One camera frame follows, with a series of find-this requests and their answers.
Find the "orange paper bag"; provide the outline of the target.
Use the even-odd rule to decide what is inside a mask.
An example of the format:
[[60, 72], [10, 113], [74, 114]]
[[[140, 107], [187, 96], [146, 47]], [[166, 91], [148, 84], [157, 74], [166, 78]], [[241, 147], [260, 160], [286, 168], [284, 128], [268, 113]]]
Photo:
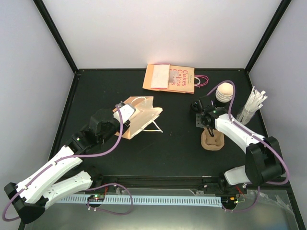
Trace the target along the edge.
[[153, 96], [133, 96], [123, 101], [124, 104], [129, 104], [135, 109], [135, 112], [129, 118], [129, 128], [122, 134], [123, 138], [132, 139], [142, 131], [163, 133], [162, 129], [155, 122], [163, 108], [154, 107], [153, 101]]

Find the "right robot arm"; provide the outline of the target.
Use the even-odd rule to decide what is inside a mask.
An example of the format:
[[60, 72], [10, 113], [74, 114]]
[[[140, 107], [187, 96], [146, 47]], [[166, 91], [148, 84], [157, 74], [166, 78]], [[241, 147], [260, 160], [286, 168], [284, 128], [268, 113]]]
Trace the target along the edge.
[[274, 184], [274, 180], [288, 175], [281, 157], [279, 142], [274, 137], [264, 137], [239, 123], [225, 108], [216, 108], [208, 96], [193, 102], [191, 111], [196, 116], [196, 126], [208, 129], [209, 134], [219, 131], [237, 144], [245, 154], [245, 163], [224, 172], [218, 181], [219, 190], [230, 193], [237, 184]]

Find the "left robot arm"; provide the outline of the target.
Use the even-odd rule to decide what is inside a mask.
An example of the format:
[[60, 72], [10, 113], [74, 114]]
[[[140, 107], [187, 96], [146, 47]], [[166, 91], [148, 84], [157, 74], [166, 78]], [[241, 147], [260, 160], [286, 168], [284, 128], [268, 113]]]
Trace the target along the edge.
[[83, 169], [63, 181], [59, 179], [86, 158], [110, 154], [129, 127], [134, 112], [135, 109], [128, 104], [116, 105], [115, 112], [98, 110], [89, 124], [74, 134], [44, 166], [23, 181], [8, 183], [4, 187], [9, 202], [2, 212], [2, 219], [5, 222], [20, 219], [28, 224], [69, 195], [83, 190], [100, 190], [103, 179], [93, 168]]

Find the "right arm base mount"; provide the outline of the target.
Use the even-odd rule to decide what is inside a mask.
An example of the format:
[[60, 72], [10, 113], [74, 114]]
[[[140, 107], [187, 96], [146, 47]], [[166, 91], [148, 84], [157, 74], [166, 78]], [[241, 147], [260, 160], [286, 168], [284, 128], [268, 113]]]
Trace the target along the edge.
[[220, 177], [204, 177], [197, 190], [203, 191], [205, 194], [216, 195], [236, 195], [247, 194], [247, 189], [242, 184], [230, 185], [224, 178]]

